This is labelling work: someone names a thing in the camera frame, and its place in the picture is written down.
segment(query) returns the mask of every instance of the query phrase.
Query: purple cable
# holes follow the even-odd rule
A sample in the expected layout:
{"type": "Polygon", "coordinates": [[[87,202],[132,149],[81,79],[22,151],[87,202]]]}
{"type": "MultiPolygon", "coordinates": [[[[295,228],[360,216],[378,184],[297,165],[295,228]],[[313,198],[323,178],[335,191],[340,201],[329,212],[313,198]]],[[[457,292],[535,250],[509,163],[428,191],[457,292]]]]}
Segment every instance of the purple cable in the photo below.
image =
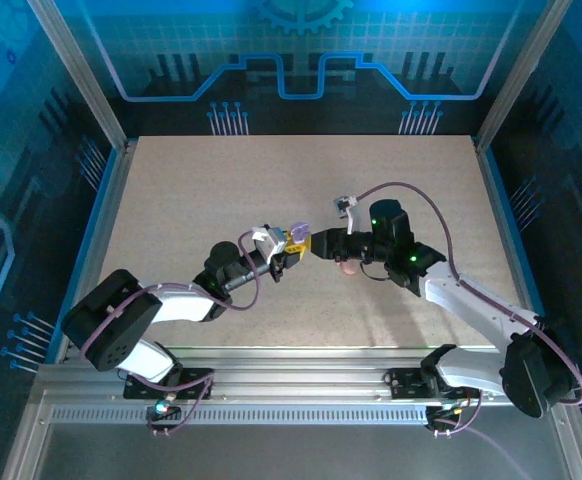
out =
{"type": "Polygon", "coordinates": [[[138,290],[137,292],[129,295],[127,298],[125,298],[120,305],[118,305],[110,314],[107,318],[104,319],[104,321],[98,325],[98,328],[96,328],[93,333],[89,336],[89,338],[87,338],[86,342],[84,342],[84,344],[82,345],[82,348],[80,349],[80,359],[82,360],[87,360],[86,358],[86,353],[89,350],[89,348],[91,348],[91,345],[93,345],[93,342],[96,341],[96,339],[102,334],[102,332],[109,326],[109,324],[111,324],[111,322],[113,320],[115,320],[116,318],[118,318],[120,315],[122,315],[122,312],[124,312],[124,309],[127,308],[136,298],[138,298],[139,296],[145,294],[146,292],[154,292],[159,290],[160,288],[163,287],[167,287],[167,288],[181,288],[182,290],[186,290],[186,291],[193,291],[198,293],[199,295],[211,300],[212,302],[217,303],[218,305],[220,305],[221,307],[227,308],[229,310],[236,310],[236,311],[245,311],[245,310],[249,310],[250,308],[252,308],[258,301],[258,297],[260,295],[260,275],[258,274],[258,269],[255,266],[255,262],[253,261],[253,259],[251,258],[251,255],[249,255],[249,252],[247,252],[246,248],[244,247],[243,244],[243,240],[245,237],[247,237],[248,235],[250,235],[252,232],[251,230],[244,232],[242,235],[240,235],[240,238],[238,239],[238,247],[240,248],[240,251],[242,252],[242,254],[244,255],[244,257],[247,259],[247,263],[249,264],[249,267],[251,268],[251,271],[253,272],[253,278],[255,280],[255,295],[253,297],[253,300],[251,301],[250,304],[244,306],[244,307],[240,307],[240,306],[236,306],[236,305],[230,305],[228,303],[223,302],[222,300],[218,300],[217,298],[213,297],[210,293],[208,293],[206,290],[202,289],[201,287],[195,285],[195,284],[184,284],[184,283],[159,283],[156,285],[150,285],[148,287],[143,288],[142,290],[138,290]]]}
{"type": "Polygon", "coordinates": [[[480,396],[478,397],[478,404],[475,406],[475,410],[473,411],[473,413],[469,417],[469,420],[467,420],[467,423],[465,423],[464,425],[460,425],[460,421],[458,419],[458,423],[455,424],[456,428],[451,430],[449,432],[449,435],[455,435],[456,433],[460,433],[461,431],[469,428],[469,425],[471,425],[473,423],[473,421],[476,419],[476,417],[478,416],[478,412],[480,411],[481,406],[482,406],[482,391],[480,391],[480,396]]]}
{"type": "Polygon", "coordinates": [[[193,413],[198,408],[200,401],[202,400],[204,395],[207,393],[207,390],[209,390],[209,387],[211,386],[211,380],[213,378],[213,374],[211,373],[209,375],[211,375],[211,378],[207,379],[207,381],[204,383],[204,388],[202,389],[202,391],[200,392],[200,395],[198,396],[195,403],[191,407],[191,410],[189,410],[189,413],[187,413],[187,416],[184,417],[184,419],[182,419],[182,421],[180,423],[178,423],[176,426],[167,428],[166,430],[157,430],[156,428],[154,428],[154,423],[151,420],[148,420],[147,426],[151,429],[151,431],[153,432],[154,435],[163,435],[165,437],[168,437],[171,433],[177,432],[182,427],[184,427],[187,423],[189,423],[189,420],[191,420],[191,418],[193,417],[193,413]]]}
{"type": "Polygon", "coordinates": [[[426,202],[431,206],[431,208],[433,208],[433,211],[435,212],[438,219],[440,220],[440,224],[442,225],[442,229],[444,230],[444,236],[446,237],[446,240],[447,240],[447,250],[448,250],[447,256],[449,257],[449,269],[451,270],[451,274],[453,275],[455,280],[460,285],[462,285],[465,289],[467,289],[469,292],[471,292],[476,297],[478,297],[480,300],[482,300],[483,302],[492,306],[493,308],[497,309],[498,311],[502,312],[507,317],[521,323],[526,328],[531,330],[534,334],[536,334],[540,339],[542,339],[542,341],[544,341],[549,346],[549,348],[551,350],[553,350],[558,357],[560,357],[560,360],[562,360],[564,362],[566,367],[573,374],[574,378],[576,379],[576,381],[580,385],[580,398],[576,398],[573,400],[560,400],[560,403],[563,403],[565,405],[582,405],[582,374],[578,370],[578,367],[576,366],[576,364],[571,361],[571,359],[567,356],[567,354],[564,353],[564,351],[562,351],[562,349],[553,340],[551,340],[551,338],[546,333],[544,333],[538,327],[533,325],[531,322],[529,322],[525,318],[522,318],[520,315],[512,312],[504,305],[501,305],[500,303],[496,302],[495,300],[492,300],[491,298],[487,297],[482,292],[476,290],[475,288],[473,288],[471,285],[469,285],[467,282],[465,282],[464,280],[462,280],[460,278],[460,274],[458,273],[458,270],[455,266],[455,261],[453,259],[453,242],[451,241],[451,232],[449,231],[449,226],[447,225],[447,222],[444,219],[442,212],[440,211],[438,206],[435,204],[435,202],[431,199],[431,197],[429,197],[426,193],[424,193],[418,187],[411,185],[410,183],[386,182],[386,183],[382,183],[382,184],[378,185],[377,187],[373,187],[371,190],[364,192],[362,195],[359,195],[357,197],[358,202],[364,200],[366,197],[368,197],[372,193],[375,193],[378,190],[381,190],[381,189],[386,188],[386,187],[408,188],[409,190],[413,190],[414,192],[416,192],[418,195],[420,195],[422,198],[424,198],[426,200],[426,202]]]}
{"type": "MultiPolygon", "coordinates": [[[[439,418],[437,421],[440,423],[446,423],[448,425],[457,426],[457,423],[454,422],[453,420],[446,420],[444,418],[439,418]]],[[[471,428],[471,427],[467,426],[466,430],[467,430],[467,432],[471,432],[472,434],[480,437],[482,440],[484,440],[489,445],[491,445],[493,448],[495,448],[498,452],[500,452],[502,454],[502,456],[511,464],[511,466],[516,469],[516,471],[520,474],[520,476],[522,478],[524,478],[526,480],[531,480],[531,476],[527,472],[524,471],[524,469],[520,466],[520,464],[515,461],[515,459],[511,456],[511,454],[509,452],[507,452],[502,445],[500,445],[498,442],[496,442],[494,439],[492,439],[486,433],[482,433],[481,431],[476,430],[475,428],[471,428]]]]}

